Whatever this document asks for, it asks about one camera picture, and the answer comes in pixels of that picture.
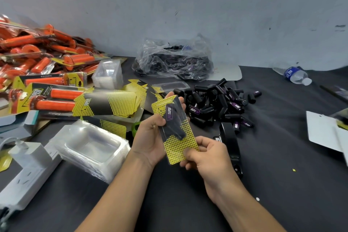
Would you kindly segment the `dark flat package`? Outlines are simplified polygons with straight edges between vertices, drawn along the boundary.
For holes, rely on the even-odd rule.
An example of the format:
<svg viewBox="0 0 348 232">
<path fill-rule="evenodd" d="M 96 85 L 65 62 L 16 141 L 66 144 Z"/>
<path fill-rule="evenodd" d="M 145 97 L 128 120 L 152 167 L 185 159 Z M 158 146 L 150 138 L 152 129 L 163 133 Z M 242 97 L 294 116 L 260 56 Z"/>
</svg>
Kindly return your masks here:
<svg viewBox="0 0 348 232">
<path fill-rule="evenodd" d="M 320 85 L 320 88 L 324 89 L 326 92 L 335 95 L 337 97 L 348 99 L 348 89 L 345 89 L 338 85 Z"/>
</svg>

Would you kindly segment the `stack of yellow black cards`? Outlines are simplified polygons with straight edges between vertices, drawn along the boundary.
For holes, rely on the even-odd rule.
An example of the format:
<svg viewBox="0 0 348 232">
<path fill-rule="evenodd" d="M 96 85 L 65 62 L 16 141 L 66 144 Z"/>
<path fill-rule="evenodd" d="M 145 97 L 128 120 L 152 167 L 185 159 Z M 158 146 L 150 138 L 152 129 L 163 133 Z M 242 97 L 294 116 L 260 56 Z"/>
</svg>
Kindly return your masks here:
<svg viewBox="0 0 348 232">
<path fill-rule="evenodd" d="M 77 97 L 72 109 L 73 116 L 114 115 L 132 117 L 139 110 L 152 113 L 151 105 L 163 99 L 163 93 L 150 84 L 131 79 L 120 90 L 107 90 L 97 87 L 87 89 Z"/>
</svg>

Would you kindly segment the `clear plastic water bottle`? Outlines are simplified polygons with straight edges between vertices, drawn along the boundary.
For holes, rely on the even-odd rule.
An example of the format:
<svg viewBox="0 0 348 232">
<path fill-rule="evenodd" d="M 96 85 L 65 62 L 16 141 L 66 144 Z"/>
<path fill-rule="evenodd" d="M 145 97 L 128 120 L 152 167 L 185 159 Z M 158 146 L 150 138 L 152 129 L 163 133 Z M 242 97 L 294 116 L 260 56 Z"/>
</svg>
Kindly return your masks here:
<svg viewBox="0 0 348 232">
<path fill-rule="evenodd" d="M 276 73 L 283 76 L 286 80 L 292 82 L 293 84 L 301 84 L 308 86 L 312 83 L 306 71 L 292 66 L 289 68 L 272 68 Z"/>
</svg>

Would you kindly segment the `person's left forearm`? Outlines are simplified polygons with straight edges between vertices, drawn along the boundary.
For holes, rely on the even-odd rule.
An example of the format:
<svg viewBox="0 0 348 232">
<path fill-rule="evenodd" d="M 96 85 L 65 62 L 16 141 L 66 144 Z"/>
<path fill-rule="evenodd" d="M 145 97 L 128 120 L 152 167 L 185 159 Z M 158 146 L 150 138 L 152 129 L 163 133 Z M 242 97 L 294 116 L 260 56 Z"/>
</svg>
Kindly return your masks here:
<svg viewBox="0 0 348 232">
<path fill-rule="evenodd" d="M 114 180 L 75 232 L 134 232 L 146 189 L 161 157 L 130 151 Z"/>
</svg>

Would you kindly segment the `yellow carded black grip package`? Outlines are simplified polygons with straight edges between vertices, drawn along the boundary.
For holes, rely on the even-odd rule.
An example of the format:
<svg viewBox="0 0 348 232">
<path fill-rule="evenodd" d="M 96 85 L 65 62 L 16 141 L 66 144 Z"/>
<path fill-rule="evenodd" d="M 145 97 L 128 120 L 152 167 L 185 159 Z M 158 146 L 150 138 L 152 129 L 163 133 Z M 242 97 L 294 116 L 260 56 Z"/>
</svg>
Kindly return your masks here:
<svg viewBox="0 0 348 232">
<path fill-rule="evenodd" d="M 193 148 L 199 151 L 179 96 L 173 95 L 164 98 L 154 102 L 151 107 L 154 114 L 160 114 L 166 121 L 164 126 L 159 127 L 159 132 L 170 165 L 185 160 L 183 151 L 186 148 Z"/>
</svg>

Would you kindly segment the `person's right hand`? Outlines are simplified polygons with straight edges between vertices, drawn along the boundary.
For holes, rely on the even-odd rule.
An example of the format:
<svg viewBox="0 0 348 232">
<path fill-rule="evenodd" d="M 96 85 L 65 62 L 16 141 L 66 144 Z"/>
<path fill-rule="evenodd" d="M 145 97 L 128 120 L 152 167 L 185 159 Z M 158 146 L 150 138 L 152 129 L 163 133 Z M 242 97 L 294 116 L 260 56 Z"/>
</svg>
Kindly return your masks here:
<svg viewBox="0 0 348 232">
<path fill-rule="evenodd" d="M 212 189 L 217 189 L 226 183 L 242 185 L 233 169 L 225 144 L 222 143 L 221 146 L 213 147 L 208 151 L 186 148 L 183 153 L 185 160 L 180 162 L 180 166 L 186 170 L 198 170 L 198 173 L 203 178 L 207 195 Z"/>
</svg>

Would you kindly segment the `green plastic object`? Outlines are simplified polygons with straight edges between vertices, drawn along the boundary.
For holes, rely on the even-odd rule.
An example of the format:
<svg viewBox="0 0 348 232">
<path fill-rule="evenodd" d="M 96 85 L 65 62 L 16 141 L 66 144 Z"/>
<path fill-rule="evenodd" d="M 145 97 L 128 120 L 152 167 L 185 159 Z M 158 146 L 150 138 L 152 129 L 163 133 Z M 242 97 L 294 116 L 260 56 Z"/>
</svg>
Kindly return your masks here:
<svg viewBox="0 0 348 232">
<path fill-rule="evenodd" d="M 135 122 L 135 123 L 132 124 L 131 132 L 132 132 L 133 138 L 135 137 L 140 124 L 141 124 L 141 121 L 138 121 L 138 122 Z"/>
</svg>

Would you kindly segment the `blue white cardboard box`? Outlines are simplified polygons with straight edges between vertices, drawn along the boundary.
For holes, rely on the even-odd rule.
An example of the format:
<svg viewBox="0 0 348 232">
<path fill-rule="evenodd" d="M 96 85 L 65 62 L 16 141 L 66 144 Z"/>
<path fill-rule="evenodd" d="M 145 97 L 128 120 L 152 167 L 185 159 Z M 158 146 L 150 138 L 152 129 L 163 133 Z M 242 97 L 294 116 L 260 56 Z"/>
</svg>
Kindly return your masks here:
<svg viewBox="0 0 348 232">
<path fill-rule="evenodd" d="M 0 143 L 8 138 L 26 139 L 34 133 L 39 111 L 0 117 Z"/>
</svg>

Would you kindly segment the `person's right forearm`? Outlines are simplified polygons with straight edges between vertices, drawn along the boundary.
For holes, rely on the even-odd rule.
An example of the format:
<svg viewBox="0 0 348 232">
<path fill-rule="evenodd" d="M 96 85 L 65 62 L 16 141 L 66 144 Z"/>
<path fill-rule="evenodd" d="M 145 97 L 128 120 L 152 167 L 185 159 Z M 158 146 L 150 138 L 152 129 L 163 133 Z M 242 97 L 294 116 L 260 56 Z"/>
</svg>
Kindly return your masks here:
<svg viewBox="0 0 348 232">
<path fill-rule="evenodd" d="M 287 232 L 241 184 L 226 183 L 208 195 L 233 232 Z"/>
</svg>

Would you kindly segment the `stack of small clear blisters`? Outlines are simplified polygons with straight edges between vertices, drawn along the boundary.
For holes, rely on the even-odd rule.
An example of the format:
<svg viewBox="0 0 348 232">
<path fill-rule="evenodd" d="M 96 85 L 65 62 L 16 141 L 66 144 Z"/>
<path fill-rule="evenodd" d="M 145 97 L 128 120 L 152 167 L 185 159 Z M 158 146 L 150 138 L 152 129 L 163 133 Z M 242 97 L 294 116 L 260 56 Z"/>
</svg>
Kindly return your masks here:
<svg viewBox="0 0 348 232">
<path fill-rule="evenodd" d="M 92 75 L 96 88 L 120 90 L 124 86 L 120 59 L 106 59 L 100 61 Z"/>
</svg>

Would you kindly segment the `pile of orange grip packages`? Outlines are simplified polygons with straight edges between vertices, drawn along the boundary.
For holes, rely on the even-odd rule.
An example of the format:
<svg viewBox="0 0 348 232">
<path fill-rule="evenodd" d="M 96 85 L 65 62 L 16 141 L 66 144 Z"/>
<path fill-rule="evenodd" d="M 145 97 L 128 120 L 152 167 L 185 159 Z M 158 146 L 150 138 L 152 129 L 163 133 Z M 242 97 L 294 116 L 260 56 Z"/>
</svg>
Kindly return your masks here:
<svg viewBox="0 0 348 232">
<path fill-rule="evenodd" d="M 34 83 L 87 86 L 87 78 L 109 59 L 89 38 L 71 36 L 53 25 L 29 27 L 0 14 L 0 100 L 18 113 L 18 96 Z"/>
</svg>

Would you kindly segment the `person's left hand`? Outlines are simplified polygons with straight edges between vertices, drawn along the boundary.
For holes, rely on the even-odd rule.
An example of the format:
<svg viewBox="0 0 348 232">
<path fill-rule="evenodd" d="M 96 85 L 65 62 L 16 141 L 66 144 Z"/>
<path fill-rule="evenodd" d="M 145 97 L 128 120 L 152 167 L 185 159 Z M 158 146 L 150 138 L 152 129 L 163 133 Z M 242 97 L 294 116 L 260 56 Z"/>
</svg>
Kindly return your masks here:
<svg viewBox="0 0 348 232">
<path fill-rule="evenodd" d="M 159 127 L 150 129 L 150 117 L 143 120 L 137 130 L 131 150 L 154 168 L 166 155 Z"/>
</svg>

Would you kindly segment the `large white backing card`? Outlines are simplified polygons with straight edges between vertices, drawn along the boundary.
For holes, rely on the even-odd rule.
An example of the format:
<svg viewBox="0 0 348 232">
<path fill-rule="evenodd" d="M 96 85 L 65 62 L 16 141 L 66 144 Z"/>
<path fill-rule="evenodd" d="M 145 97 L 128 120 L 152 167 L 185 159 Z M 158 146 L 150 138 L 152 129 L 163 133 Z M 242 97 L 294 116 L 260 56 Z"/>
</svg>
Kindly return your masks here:
<svg viewBox="0 0 348 232">
<path fill-rule="evenodd" d="M 342 152 L 337 139 L 336 120 L 322 114 L 306 111 L 307 132 L 309 141 Z"/>
</svg>

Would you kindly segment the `stack of large clear blisters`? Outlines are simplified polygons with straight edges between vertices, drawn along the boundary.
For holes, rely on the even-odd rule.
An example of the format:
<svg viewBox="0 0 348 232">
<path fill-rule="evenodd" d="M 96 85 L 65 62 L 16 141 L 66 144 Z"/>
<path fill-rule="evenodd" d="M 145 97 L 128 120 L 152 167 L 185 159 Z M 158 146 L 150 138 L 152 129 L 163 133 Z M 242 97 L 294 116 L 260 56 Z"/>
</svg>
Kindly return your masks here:
<svg viewBox="0 0 348 232">
<path fill-rule="evenodd" d="M 108 184 L 131 148 L 128 140 L 83 120 L 63 126 L 48 144 L 63 160 Z"/>
</svg>

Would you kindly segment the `pile of loose black grips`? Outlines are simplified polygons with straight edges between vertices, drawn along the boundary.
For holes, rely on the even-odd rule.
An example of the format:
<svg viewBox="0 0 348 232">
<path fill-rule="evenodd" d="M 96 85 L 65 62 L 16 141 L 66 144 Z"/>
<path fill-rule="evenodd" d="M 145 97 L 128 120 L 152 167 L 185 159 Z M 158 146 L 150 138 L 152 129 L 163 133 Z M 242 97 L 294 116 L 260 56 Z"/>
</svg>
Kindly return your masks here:
<svg viewBox="0 0 348 232">
<path fill-rule="evenodd" d="M 254 123 L 245 115 L 245 107 L 255 104 L 262 92 L 233 89 L 226 86 L 227 80 L 222 79 L 215 84 L 196 85 L 193 89 L 174 87 L 174 94 L 183 97 L 190 121 L 204 128 L 212 126 L 215 121 L 232 125 L 235 133 L 240 127 L 254 128 Z"/>
</svg>

